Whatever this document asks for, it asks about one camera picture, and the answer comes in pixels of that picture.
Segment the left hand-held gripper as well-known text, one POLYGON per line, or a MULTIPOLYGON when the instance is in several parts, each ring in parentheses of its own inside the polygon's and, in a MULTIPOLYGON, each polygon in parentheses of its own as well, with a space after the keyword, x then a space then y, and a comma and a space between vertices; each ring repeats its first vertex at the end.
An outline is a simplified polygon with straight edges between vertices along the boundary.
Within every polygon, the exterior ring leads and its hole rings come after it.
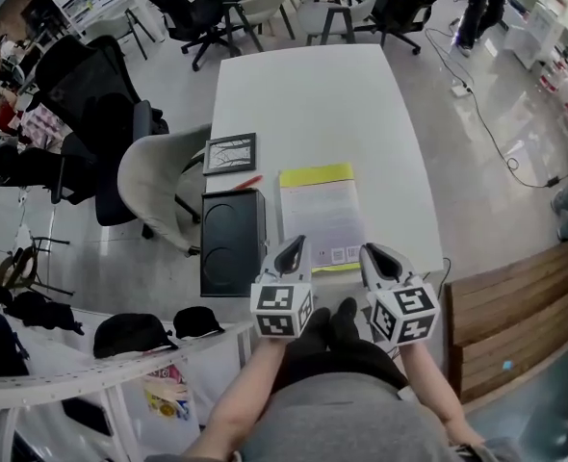
POLYGON ((250 289, 250 312, 260 338, 296 339, 313 314, 310 247, 299 235, 265 257, 250 289))

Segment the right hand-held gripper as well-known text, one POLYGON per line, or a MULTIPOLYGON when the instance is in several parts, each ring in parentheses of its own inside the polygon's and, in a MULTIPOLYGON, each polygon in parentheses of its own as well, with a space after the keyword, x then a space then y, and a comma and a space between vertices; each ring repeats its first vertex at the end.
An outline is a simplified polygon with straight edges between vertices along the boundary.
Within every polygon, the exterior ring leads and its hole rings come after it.
POLYGON ((359 263, 373 330, 391 346, 431 337, 440 315, 439 302, 407 257, 391 247, 366 243, 360 247, 359 263))

